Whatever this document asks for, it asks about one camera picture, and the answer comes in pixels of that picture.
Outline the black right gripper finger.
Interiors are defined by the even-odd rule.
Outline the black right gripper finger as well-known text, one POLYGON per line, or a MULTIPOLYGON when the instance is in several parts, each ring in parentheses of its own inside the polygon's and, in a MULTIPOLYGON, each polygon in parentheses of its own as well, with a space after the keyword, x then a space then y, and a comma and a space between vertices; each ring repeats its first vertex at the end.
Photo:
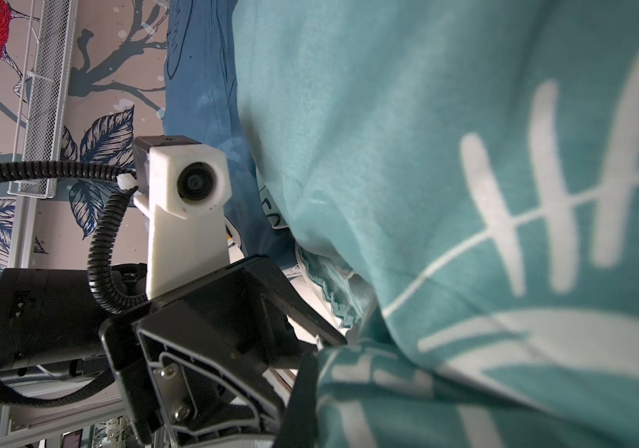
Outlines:
POLYGON ((305 354, 298 370, 293 393, 284 412, 280 431, 273 447, 315 447, 318 438, 317 384, 318 357, 305 354))

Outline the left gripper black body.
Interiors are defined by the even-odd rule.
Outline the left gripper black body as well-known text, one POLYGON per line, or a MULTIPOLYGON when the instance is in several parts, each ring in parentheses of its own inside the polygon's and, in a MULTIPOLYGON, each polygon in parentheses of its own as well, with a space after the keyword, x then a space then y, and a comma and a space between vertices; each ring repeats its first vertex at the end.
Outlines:
POLYGON ((305 354, 345 336, 254 256, 109 318, 99 336, 133 429, 175 447, 274 444, 305 354))

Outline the blue cartoon pillow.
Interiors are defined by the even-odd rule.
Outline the blue cartoon pillow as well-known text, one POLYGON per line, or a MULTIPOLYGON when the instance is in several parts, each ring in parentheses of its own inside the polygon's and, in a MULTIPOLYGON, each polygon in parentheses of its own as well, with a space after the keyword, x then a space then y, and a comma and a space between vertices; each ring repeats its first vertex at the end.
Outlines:
POLYGON ((169 8, 164 131, 220 149, 232 197, 226 228, 245 256, 267 255, 283 270, 297 265, 295 240, 276 229, 280 214, 262 192, 237 109, 233 1, 173 1, 169 8))

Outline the teal cat pillow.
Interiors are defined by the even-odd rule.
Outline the teal cat pillow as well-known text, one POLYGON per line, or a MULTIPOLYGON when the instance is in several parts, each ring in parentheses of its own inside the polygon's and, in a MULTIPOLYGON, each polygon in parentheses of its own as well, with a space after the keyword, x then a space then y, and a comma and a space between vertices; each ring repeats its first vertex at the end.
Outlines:
POLYGON ((639 447, 639 1, 241 1, 239 117, 357 308, 319 447, 639 447))

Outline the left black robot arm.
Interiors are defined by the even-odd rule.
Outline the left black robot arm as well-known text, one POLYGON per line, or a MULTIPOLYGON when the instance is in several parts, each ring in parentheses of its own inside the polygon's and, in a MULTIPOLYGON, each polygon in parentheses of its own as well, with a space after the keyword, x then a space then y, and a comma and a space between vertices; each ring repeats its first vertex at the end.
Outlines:
POLYGON ((35 399, 20 380, 87 378, 86 394, 119 389, 142 444, 268 442, 312 447, 321 346, 346 338, 266 257, 243 259, 113 315, 83 271, 8 269, 0 278, 0 404, 35 399))

